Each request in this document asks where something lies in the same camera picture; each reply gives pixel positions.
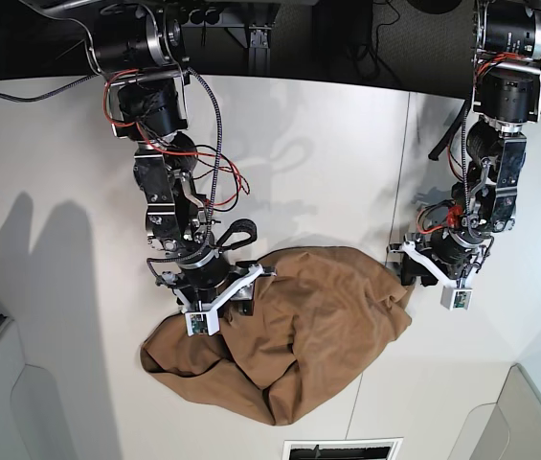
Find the white plastic part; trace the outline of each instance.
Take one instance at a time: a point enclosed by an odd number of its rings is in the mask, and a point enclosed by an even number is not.
[[[472,279],[476,270],[470,270],[466,277],[463,287],[458,286],[456,280],[450,279],[444,274],[440,268],[434,264],[434,262],[423,254],[417,251],[417,247],[414,241],[405,241],[400,246],[400,252],[404,252],[411,259],[418,264],[421,264],[427,268],[427,270],[434,275],[434,277],[442,283],[442,296],[440,303],[448,310],[468,310],[470,307],[470,301],[472,300]],[[477,262],[480,262],[483,258],[481,248],[476,256]]]
[[[249,267],[249,273],[244,275],[237,281],[231,283],[220,295],[218,295],[210,304],[201,304],[200,311],[192,311],[192,304],[182,292],[178,289],[174,293],[183,302],[181,311],[185,314],[185,322],[187,323],[187,334],[189,336],[195,334],[213,335],[219,331],[219,316],[217,311],[228,302],[241,288],[250,285],[263,274],[263,266],[254,264]]]

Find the red wire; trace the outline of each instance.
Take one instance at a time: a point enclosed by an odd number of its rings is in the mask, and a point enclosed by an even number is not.
[[[211,154],[211,153],[203,153],[201,151],[172,151],[172,150],[165,150],[165,149],[160,149],[159,147],[157,146],[154,146],[151,141],[148,139],[147,135],[145,134],[145,132],[143,131],[142,127],[140,126],[140,123],[137,123],[136,124],[136,127],[138,128],[138,132],[140,132],[140,135],[143,137],[143,139],[145,140],[145,143],[150,146],[152,149],[154,150],[157,150],[163,154],[166,154],[166,155],[177,155],[177,156],[211,156],[211,157],[215,157],[215,155]],[[234,172],[236,173],[237,175],[237,182],[238,182],[238,190],[244,190],[243,187],[242,187],[242,175],[240,174],[240,171],[238,170],[237,166],[232,163],[231,161],[228,160],[228,163],[232,166],[232,168],[234,168]],[[251,190],[251,188],[249,187],[249,182],[246,182],[247,183],[247,188],[249,189],[249,192]],[[220,203],[215,203],[214,206],[221,206],[223,204],[227,204],[229,203],[230,201],[232,201],[234,198],[236,198],[236,195],[237,194],[233,194],[232,196],[230,196],[226,201],[222,201]]]
[[[108,100],[108,90],[110,89],[110,85],[113,83],[113,81],[115,81],[118,77],[120,77],[121,75],[131,74],[134,72],[138,72],[138,69],[129,69],[129,70],[123,70],[122,72],[117,72],[104,85],[104,99],[103,99],[103,104],[102,104],[102,108],[104,110],[104,117],[106,117],[106,120],[108,120],[108,123],[110,123],[111,125],[114,125],[115,127],[132,127],[135,122],[124,123],[118,120],[113,120],[110,117],[110,115],[108,114],[108,109],[106,108],[106,102]]]
[[[134,125],[136,125],[136,128],[138,129],[138,132],[140,132],[140,135],[143,137],[143,140],[145,141],[145,143],[150,146],[152,149],[154,150],[157,150],[163,154],[166,154],[166,155],[175,155],[175,156],[208,156],[208,157],[212,157],[212,158],[215,158],[216,155],[214,154],[211,154],[211,153],[203,153],[203,152],[200,152],[200,151],[172,151],[172,150],[165,150],[165,149],[161,149],[155,145],[153,145],[150,141],[150,139],[148,138],[148,136],[145,134],[144,130],[142,129],[140,123],[137,123],[137,122],[130,122],[130,123],[126,123],[126,122],[123,122],[123,121],[119,121],[119,120],[114,120],[113,118],[111,118],[111,116],[108,114],[108,109],[107,109],[107,106],[106,106],[106,103],[107,103],[107,100],[108,100],[108,90],[110,88],[110,85],[120,76],[122,75],[126,75],[126,74],[132,74],[132,73],[135,73],[135,72],[138,72],[139,70],[138,69],[128,69],[128,70],[123,70],[122,72],[118,72],[116,73],[113,77],[110,78],[110,80],[108,80],[106,82],[106,84],[104,85],[104,95],[103,95],[103,102],[102,102],[102,110],[104,112],[104,117],[106,117],[106,120],[108,120],[108,123],[110,123],[111,125],[115,126],[115,127],[133,127]],[[245,194],[249,195],[251,193],[251,186],[249,185],[249,181],[240,173],[240,171],[238,170],[237,166],[230,160],[227,160],[228,164],[230,165],[231,169],[228,168],[228,167],[225,167],[225,166],[222,166],[222,167],[219,167],[219,169],[223,172],[226,172],[226,173],[231,173],[232,170],[234,171],[234,174],[237,178],[237,192],[235,194],[233,194],[232,196],[230,196],[227,200],[225,201],[221,201],[220,203],[215,203],[214,205],[215,206],[221,206],[221,205],[224,205],[224,204],[228,204],[230,201],[232,201],[233,199],[236,198],[237,196],[237,193],[239,191],[243,191]],[[198,179],[201,178],[201,177],[204,177],[205,175],[211,173],[213,170],[210,170],[208,172],[205,172],[204,174],[202,174],[201,176],[197,177]]]
[[[487,67],[489,67],[492,63],[494,62],[500,62],[502,60],[507,60],[507,59],[511,59],[511,58],[518,58],[518,55],[514,54],[514,53],[500,53],[499,55],[496,55],[493,59],[490,59],[488,60],[487,62],[485,62],[484,64],[481,65],[481,67],[479,67],[477,69],[477,72],[476,72],[476,78],[477,80],[479,79],[479,77],[483,74],[483,72],[485,71],[485,69]]]
[[[421,234],[421,235],[428,235],[430,233],[433,233],[433,232],[436,232],[437,230],[440,230],[441,228],[444,228],[444,225],[437,225],[435,227],[432,227],[432,228],[428,228],[427,230],[424,230],[423,228],[421,228],[421,225],[419,224],[419,219],[421,217],[421,214],[423,214],[423,211],[425,211],[427,208],[422,208],[420,211],[419,211],[419,214],[417,214],[417,219],[415,221],[416,225],[417,225],[417,231]]]

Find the coiled cable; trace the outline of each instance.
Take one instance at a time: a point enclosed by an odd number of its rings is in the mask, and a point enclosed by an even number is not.
[[[177,256],[177,257],[170,257],[165,259],[147,259],[147,265],[153,275],[155,276],[158,284],[163,284],[163,279],[160,275],[157,274],[157,272],[153,269],[152,264],[168,264],[172,262],[185,262],[188,260],[191,260],[195,257],[200,256],[204,249],[206,249],[210,242],[211,242],[211,227],[213,225],[213,213],[214,213],[214,199],[216,197],[216,186],[217,181],[219,177],[219,167],[221,165],[221,147],[223,145],[223,123],[221,121],[221,111],[219,109],[219,103],[216,100],[216,97],[214,96],[213,90],[211,87],[206,83],[206,81],[200,77],[200,75],[195,72],[191,67],[187,69],[187,71],[192,75],[198,82],[202,85],[204,90],[206,91],[206,94],[209,95],[209,98],[211,99],[211,102],[213,103],[213,109],[214,109],[214,115],[216,117],[216,151],[214,156],[214,164],[213,164],[213,182],[211,184],[211,196],[209,198],[208,204],[204,207],[204,216],[206,218],[206,232],[204,234],[204,240],[200,247],[195,250],[195,252],[192,252],[191,254],[187,256]]]
[[[463,117],[462,117],[462,184],[463,184],[463,197],[465,199],[464,203],[464,210],[466,218],[468,219],[468,228],[470,228],[470,189],[468,188],[468,166],[467,166],[467,159],[466,159],[466,149],[465,149],[465,136],[466,136],[466,129],[465,124],[468,119],[468,112],[470,111],[470,107],[466,106],[465,110],[463,111]]]

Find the black cylinder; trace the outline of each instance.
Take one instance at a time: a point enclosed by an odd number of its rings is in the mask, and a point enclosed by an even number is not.
[[[450,236],[444,236],[444,230],[437,230],[432,234],[430,244],[434,253],[446,264],[463,264],[470,255],[469,251],[457,244]]]
[[[127,84],[118,97],[124,121],[142,121],[152,137],[164,137],[187,127],[181,118],[173,79]]]
[[[428,14],[444,14],[454,10],[462,0],[408,0],[408,3],[413,5],[421,12]]]
[[[489,3],[485,17],[485,42],[487,51],[514,53],[528,58],[541,58],[541,34],[536,34],[536,15],[528,14],[524,5],[509,1]]]
[[[99,16],[93,33],[94,52],[103,72],[157,66],[148,49],[147,15],[140,6],[121,5]]]
[[[209,248],[208,251],[203,253],[205,255],[198,260],[203,261],[204,258],[208,256],[208,252],[210,251],[211,249]],[[227,279],[228,274],[230,273],[230,263],[223,254],[221,254],[219,257],[212,257],[200,267],[186,268],[195,264],[195,259],[178,264],[183,273],[185,273],[187,276],[187,280],[194,288],[216,288]]]
[[[533,76],[492,69],[480,85],[481,111],[489,118],[522,124],[528,120],[534,92]]]
[[[483,158],[492,158],[502,153],[499,139],[498,131],[480,120],[468,131],[465,147],[470,158],[481,166]]]

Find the brown cloth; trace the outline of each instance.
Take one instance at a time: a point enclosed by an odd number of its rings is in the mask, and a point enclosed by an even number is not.
[[[407,290],[348,247],[299,247],[260,260],[253,316],[226,313],[220,333],[187,337],[172,316],[141,350],[144,369],[187,401],[269,425],[293,424],[343,390],[411,324]]]

